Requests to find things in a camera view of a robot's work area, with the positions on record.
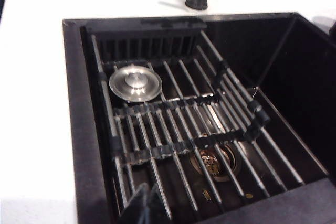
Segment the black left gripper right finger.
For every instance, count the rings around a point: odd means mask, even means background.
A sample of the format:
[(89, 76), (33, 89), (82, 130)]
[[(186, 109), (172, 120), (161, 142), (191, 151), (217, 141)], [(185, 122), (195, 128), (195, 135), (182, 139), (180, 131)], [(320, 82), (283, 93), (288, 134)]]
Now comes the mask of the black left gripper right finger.
[(146, 206), (147, 223), (165, 223), (165, 208), (158, 186), (153, 186)]

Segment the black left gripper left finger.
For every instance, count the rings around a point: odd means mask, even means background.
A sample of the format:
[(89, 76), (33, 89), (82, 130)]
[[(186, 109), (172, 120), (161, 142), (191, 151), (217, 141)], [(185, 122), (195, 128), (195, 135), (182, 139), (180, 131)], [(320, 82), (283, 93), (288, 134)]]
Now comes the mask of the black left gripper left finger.
[(148, 184), (140, 184), (122, 212), (122, 223), (142, 223), (148, 195)]

